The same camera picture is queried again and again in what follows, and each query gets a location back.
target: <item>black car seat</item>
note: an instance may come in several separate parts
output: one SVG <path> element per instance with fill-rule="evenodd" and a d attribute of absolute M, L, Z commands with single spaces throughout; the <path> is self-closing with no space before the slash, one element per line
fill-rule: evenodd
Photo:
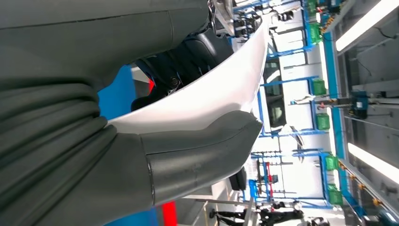
<path fill-rule="evenodd" d="M 174 49 L 137 60 L 136 65 L 154 81 L 155 87 L 147 97 L 134 100 L 131 110 L 152 104 L 190 84 L 232 54 L 227 38 L 218 37 L 208 28 L 188 36 Z"/>

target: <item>fluorescent light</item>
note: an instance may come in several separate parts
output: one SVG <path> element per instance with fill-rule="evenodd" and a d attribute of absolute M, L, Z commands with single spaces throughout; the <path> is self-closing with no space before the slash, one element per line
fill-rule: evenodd
<path fill-rule="evenodd" d="M 316 13 L 316 21 L 317 21 L 317 23 L 320 23 L 320 22 L 321 22 L 320 13 Z"/>
<path fill-rule="evenodd" d="M 331 154 L 333 156 L 336 156 L 336 149 L 335 149 L 335 134 L 334 134 L 334 127 L 333 127 L 333 116 L 331 113 L 331 108 L 327 108 L 327 114 L 329 116 L 329 120 L 330 120 L 330 129 L 328 130 L 328 136 L 330 138 L 330 150 L 331 150 Z M 338 174 L 338 170 L 334 170 L 333 171 L 334 174 L 334 184 L 337 188 L 341 187 L 341 184 L 339 182 L 339 174 Z"/>
<path fill-rule="evenodd" d="M 273 74 L 271 74 L 267 79 L 266 79 L 266 83 L 270 83 L 271 81 L 273 81 L 275 78 L 280 76 L 280 70 L 276 70 L 275 72 L 273 72 Z"/>
<path fill-rule="evenodd" d="M 349 152 L 356 156 L 358 159 L 362 160 L 367 165 L 373 167 L 380 173 L 384 174 L 389 179 L 393 180 L 395 183 L 399 184 L 399 169 L 382 161 L 381 159 L 375 157 L 374 155 L 366 152 L 365 150 L 348 143 Z"/>
<path fill-rule="evenodd" d="M 381 0 L 378 2 L 366 15 L 364 15 L 353 27 L 351 27 L 336 41 L 335 45 L 337 51 L 343 50 L 398 6 L 399 0 Z"/>
<path fill-rule="evenodd" d="M 388 212 L 386 212 L 385 214 L 389 217 L 389 219 L 390 219 L 392 222 L 395 222 L 395 223 L 396 223 L 396 220 L 395 220 L 395 218 L 393 218 L 392 214 L 390 214 L 390 213 L 388 213 Z"/>
<path fill-rule="evenodd" d="M 335 186 L 339 189 L 341 184 L 339 183 L 339 175 L 338 175 L 338 170 L 333 171 L 334 174 L 334 184 Z"/>
<path fill-rule="evenodd" d="M 319 42 L 319 50 L 320 50 L 320 60 L 321 60 L 321 75 L 324 80 L 324 86 L 326 87 L 326 89 L 328 89 L 327 63 L 326 63 L 326 54 L 324 52 L 323 41 Z"/>
<path fill-rule="evenodd" d="M 335 149 L 335 136 L 334 136 L 334 128 L 333 128 L 333 116 L 331 113 L 331 108 L 327 108 L 327 114 L 330 119 L 330 129 L 328 130 L 328 136 L 330 137 L 330 148 L 331 154 L 336 156 L 336 149 Z"/>

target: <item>ceiling light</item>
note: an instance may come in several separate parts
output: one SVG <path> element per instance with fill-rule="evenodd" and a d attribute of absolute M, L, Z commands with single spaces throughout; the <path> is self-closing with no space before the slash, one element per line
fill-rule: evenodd
<path fill-rule="evenodd" d="M 366 152 L 365 150 L 348 143 L 348 149 L 351 154 L 356 156 L 358 159 L 362 160 L 367 165 L 373 167 L 380 173 L 384 174 L 389 179 L 393 180 L 395 183 L 399 184 L 399 169 L 382 161 L 381 159 L 375 157 L 374 155 Z"/>
<path fill-rule="evenodd" d="M 320 22 L 321 22 L 321 15 L 320 15 L 320 13 L 316 13 L 316 21 L 317 21 L 317 23 L 320 23 Z"/>
<path fill-rule="evenodd" d="M 343 50 L 398 6 L 399 0 L 381 0 L 378 2 L 377 5 L 336 41 L 337 51 Z"/>
<path fill-rule="evenodd" d="M 320 50 L 320 60 L 321 60 L 321 75 L 324 80 L 324 86 L 326 87 L 326 89 L 328 89 L 327 63 L 326 63 L 326 54 L 324 52 L 323 41 L 319 42 L 319 50 Z"/>

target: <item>hanging cable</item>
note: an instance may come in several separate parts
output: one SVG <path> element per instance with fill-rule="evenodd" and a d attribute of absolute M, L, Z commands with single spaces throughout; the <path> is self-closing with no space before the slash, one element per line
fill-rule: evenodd
<path fill-rule="evenodd" d="M 382 31 L 382 29 L 381 29 L 381 27 L 373 27 L 373 28 L 375 28 L 375 29 L 377 29 L 379 32 L 380 32 L 380 34 L 382 35 L 382 36 L 384 36 L 384 37 L 386 37 L 386 38 L 388 38 L 388 39 L 396 39 L 396 35 L 394 35 L 394 36 L 388 36 L 388 35 L 386 35 L 383 31 Z"/>

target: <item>blue steel beam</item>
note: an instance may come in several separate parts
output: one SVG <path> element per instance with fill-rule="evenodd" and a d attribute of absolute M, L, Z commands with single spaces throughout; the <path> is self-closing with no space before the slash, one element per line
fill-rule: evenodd
<path fill-rule="evenodd" d="M 303 77 L 303 78 L 298 78 L 298 79 L 290 79 L 290 80 L 284 80 L 284 81 L 272 81 L 269 83 L 265 83 L 265 84 L 261 84 L 260 86 L 274 86 L 274 85 L 280 85 L 280 84 L 284 84 L 287 82 L 293 82 L 293 81 L 311 81 L 312 79 L 317 79 L 319 78 L 319 76 L 310 76 L 310 77 Z"/>

